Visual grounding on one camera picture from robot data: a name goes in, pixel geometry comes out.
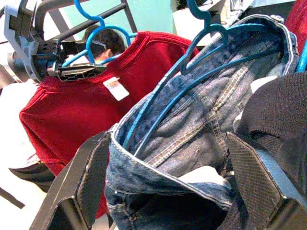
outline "red sweatshirt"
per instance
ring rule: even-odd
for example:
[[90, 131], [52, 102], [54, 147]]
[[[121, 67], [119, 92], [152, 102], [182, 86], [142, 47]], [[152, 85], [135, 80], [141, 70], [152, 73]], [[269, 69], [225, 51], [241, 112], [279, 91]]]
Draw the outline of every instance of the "red sweatshirt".
[[296, 0], [285, 25], [297, 36], [298, 52], [301, 54], [307, 39], [307, 0]]
[[[173, 34], [139, 32], [100, 75], [72, 82], [47, 77], [20, 113], [40, 160], [58, 175], [88, 138], [108, 130], [152, 91], [189, 45], [189, 40]], [[119, 78], [129, 96], [114, 98], [103, 84], [112, 77]], [[97, 216], [106, 211], [103, 197]]]

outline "denim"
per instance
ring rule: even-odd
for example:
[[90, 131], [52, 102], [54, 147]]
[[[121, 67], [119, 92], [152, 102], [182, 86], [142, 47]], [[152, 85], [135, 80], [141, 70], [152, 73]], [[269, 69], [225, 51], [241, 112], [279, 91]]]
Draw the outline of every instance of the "denim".
[[[283, 75], [294, 72], [298, 62], [295, 35], [272, 17], [252, 15], [238, 23], [261, 23], [272, 33], [229, 36], [223, 52], [209, 56], [187, 75], [174, 76], [145, 115], [129, 149], [123, 149], [122, 143], [147, 97], [111, 128], [105, 196], [120, 230], [215, 229], [231, 207], [234, 192], [229, 184], [215, 183], [215, 178], [187, 183], [179, 177], [202, 166], [224, 176], [225, 133], [233, 130], [235, 117], [252, 95], [250, 84], [280, 63]], [[213, 41], [190, 64], [220, 44], [220, 38]], [[224, 69], [191, 89], [168, 112], [138, 157], [133, 156], [166, 105], [196, 78], [222, 64], [277, 47], [280, 53]]]

